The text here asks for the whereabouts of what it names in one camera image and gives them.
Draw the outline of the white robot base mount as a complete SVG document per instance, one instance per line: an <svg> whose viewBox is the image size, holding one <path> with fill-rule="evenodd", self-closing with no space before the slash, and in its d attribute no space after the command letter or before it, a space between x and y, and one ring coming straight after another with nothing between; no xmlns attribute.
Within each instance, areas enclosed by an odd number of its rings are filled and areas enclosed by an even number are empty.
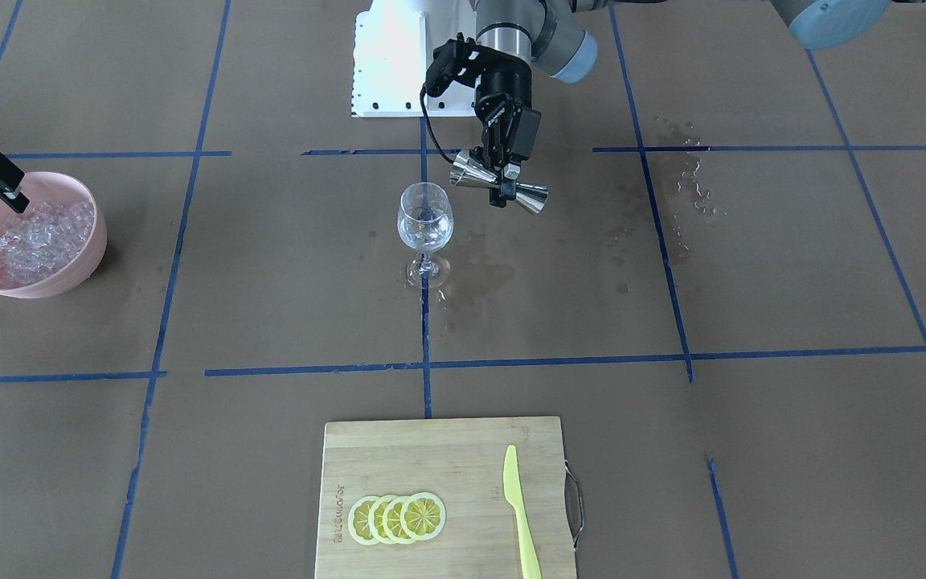
<svg viewBox="0 0 926 579"><path fill-rule="evenodd" d="M372 1L355 19L353 117L473 115L473 90L459 84L420 99L434 49L459 33L475 33L469 1Z"/></svg>

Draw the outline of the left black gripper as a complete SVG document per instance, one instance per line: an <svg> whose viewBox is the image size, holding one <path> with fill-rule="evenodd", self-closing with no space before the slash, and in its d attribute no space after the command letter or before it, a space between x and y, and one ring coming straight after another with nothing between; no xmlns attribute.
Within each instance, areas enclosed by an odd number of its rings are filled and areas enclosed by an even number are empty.
<svg viewBox="0 0 926 579"><path fill-rule="evenodd" d="M475 115L482 124L481 146L467 149L468 166L491 171L489 205L504 208L517 199L521 164L533 153L543 118L532 107L531 70L486 69L475 88Z"/></svg>

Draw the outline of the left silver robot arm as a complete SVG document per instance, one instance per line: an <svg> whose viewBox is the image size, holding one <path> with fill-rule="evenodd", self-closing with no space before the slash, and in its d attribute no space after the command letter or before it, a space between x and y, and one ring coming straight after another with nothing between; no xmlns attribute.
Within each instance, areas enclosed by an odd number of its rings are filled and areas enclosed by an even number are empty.
<svg viewBox="0 0 926 579"><path fill-rule="evenodd" d="M606 10L610 1L470 1L475 41L566 84L583 80L598 55L578 12ZM871 29L889 1L772 1L790 36L810 51L849 43Z"/></svg>

